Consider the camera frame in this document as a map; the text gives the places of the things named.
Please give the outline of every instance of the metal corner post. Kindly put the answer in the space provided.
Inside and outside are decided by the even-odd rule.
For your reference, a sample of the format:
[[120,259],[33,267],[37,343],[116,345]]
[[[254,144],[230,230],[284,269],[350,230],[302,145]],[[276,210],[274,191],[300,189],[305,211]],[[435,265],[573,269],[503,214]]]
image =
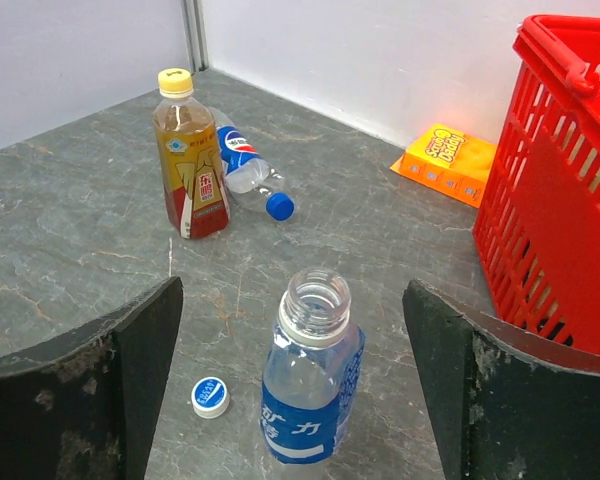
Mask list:
[[202,0],[180,0],[184,16],[185,35],[189,50],[189,63],[192,72],[209,67],[207,43],[202,19]]

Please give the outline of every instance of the plastic basket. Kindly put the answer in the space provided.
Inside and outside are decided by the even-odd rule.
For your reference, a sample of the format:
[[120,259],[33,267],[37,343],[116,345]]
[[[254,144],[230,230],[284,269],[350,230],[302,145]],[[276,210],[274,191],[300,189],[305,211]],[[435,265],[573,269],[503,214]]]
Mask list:
[[600,18],[540,15],[474,237],[500,317],[600,355]]

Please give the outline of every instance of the iced tea bottle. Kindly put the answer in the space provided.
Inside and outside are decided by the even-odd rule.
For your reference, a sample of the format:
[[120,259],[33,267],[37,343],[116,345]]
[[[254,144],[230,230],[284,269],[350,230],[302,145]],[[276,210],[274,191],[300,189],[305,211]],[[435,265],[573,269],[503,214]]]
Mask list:
[[164,98],[153,112],[153,126],[167,214],[182,237],[202,238],[229,223],[213,115],[193,98],[187,70],[163,70],[158,84]]

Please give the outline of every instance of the wall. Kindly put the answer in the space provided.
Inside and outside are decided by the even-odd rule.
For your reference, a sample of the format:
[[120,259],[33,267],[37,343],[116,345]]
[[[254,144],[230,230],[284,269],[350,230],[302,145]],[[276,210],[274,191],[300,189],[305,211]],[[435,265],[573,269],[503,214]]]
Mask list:
[[0,1],[0,148],[187,66],[179,0]]
[[600,0],[201,0],[211,66],[404,146],[436,121],[497,141],[538,12]]

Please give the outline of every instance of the clear plastic bottle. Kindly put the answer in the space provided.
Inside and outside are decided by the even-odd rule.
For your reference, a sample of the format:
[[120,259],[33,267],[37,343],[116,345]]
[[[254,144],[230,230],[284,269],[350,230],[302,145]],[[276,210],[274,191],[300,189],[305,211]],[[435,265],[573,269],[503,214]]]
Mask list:
[[247,143],[229,117],[215,108],[209,110],[218,129],[225,184],[233,198],[249,210],[267,212],[278,221],[287,220],[295,205],[284,192],[285,178]]
[[319,478],[344,437],[365,339],[350,305],[347,282],[325,268],[296,274],[280,301],[260,418],[276,480]]
[[229,205],[211,112],[193,98],[191,73],[158,75],[164,97],[153,113],[169,220],[184,238],[202,238],[229,223]]

